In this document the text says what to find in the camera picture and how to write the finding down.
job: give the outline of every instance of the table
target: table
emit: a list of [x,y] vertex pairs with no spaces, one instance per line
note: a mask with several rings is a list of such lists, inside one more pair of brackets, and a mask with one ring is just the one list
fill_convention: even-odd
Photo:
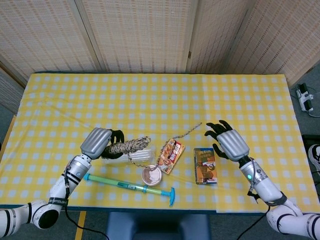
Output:
[[[228,121],[243,136],[272,181],[303,212],[320,213],[287,82],[277,75],[33,74],[0,164],[0,205],[48,199],[66,164],[81,153],[94,127],[121,129],[127,140],[150,136],[163,143],[199,122],[180,141],[185,151],[158,189],[175,187],[173,210],[265,212],[246,196],[238,164],[217,156],[218,184],[196,185],[194,148],[211,147],[205,123]],[[142,168],[92,162],[90,173],[143,184]],[[70,206],[169,209],[166,197],[82,181]]]

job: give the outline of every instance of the twisted rope bundle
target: twisted rope bundle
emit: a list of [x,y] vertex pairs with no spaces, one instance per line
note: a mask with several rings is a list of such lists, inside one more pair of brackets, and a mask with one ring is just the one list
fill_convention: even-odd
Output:
[[[193,128],[191,128],[189,131],[187,131],[185,134],[183,135],[178,135],[178,136],[174,136],[172,137],[172,139],[180,139],[183,138],[184,136],[188,135],[189,133],[191,133],[194,129],[196,129],[197,127],[199,127],[202,124],[202,122],[200,122],[199,124],[197,124],[196,126],[194,126]],[[166,141],[164,143],[164,145],[161,148],[160,154],[158,156],[157,162],[156,162],[156,166],[154,166],[153,168],[150,168],[150,171],[155,170],[158,165],[159,165],[159,161],[160,161],[160,157],[161,154],[165,148],[165,146],[167,145],[167,143],[169,142],[169,140]],[[151,142],[151,138],[149,136],[143,136],[140,137],[138,139],[133,139],[133,140],[129,140],[129,141],[125,141],[125,142],[116,142],[112,145],[109,145],[105,148],[105,152],[110,153],[110,154],[119,154],[119,153],[123,153],[123,154],[127,154],[128,155],[128,159],[130,161],[130,163],[136,165],[137,167],[144,167],[146,168],[147,166],[145,165],[140,165],[140,164],[136,164],[134,161],[132,161],[132,158],[130,156],[130,153],[135,153],[136,151],[139,150],[143,150],[145,149],[149,143]]]

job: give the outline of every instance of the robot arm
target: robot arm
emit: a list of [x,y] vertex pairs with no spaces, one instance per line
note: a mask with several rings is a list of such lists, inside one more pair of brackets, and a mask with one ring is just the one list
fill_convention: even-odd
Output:
[[221,124],[207,123],[214,131],[207,131],[205,136],[212,136],[219,142],[222,152],[216,144],[213,148],[217,155],[239,163],[239,168],[250,183],[248,195],[256,200],[261,198],[273,208],[266,215],[269,225],[283,234],[296,234],[320,240],[320,216],[301,212],[293,202],[273,184],[260,165],[249,157],[249,147],[240,134],[223,120]]
[[[80,147],[82,154],[75,156],[67,164],[60,178],[50,189],[48,202],[36,200],[18,208],[0,211],[0,238],[16,233],[22,224],[32,223],[39,229],[52,227],[62,207],[68,204],[68,196],[90,169],[91,161],[100,157],[109,141],[113,143],[115,136],[117,142],[124,141],[124,135],[120,130],[92,130]],[[121,155],[120,153],[108,157],[118,158]]]

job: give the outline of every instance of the green syringe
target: green syringe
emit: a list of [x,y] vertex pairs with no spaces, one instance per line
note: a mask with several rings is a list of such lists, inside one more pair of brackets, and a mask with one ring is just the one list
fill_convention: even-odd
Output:
[[172,207],[175,203],[176,193],[173,187],[171,187],[171,191],[163,191],[163,190],[158,190],[158,189],[148,187],[148,185],[142,186],[139,184],[124,182],[124,181],[117,181],[117,180],[108,179],[100,176],[93,176],[89,173],[84,175],[84,179],[87,181],[91,180],[99,183],[109,184],[109,185],[116,186],[123,189],[130,189],[134,191],[138,190],[143,193],[151,193],[151,194],[167,196],[170,198],[170,207]]

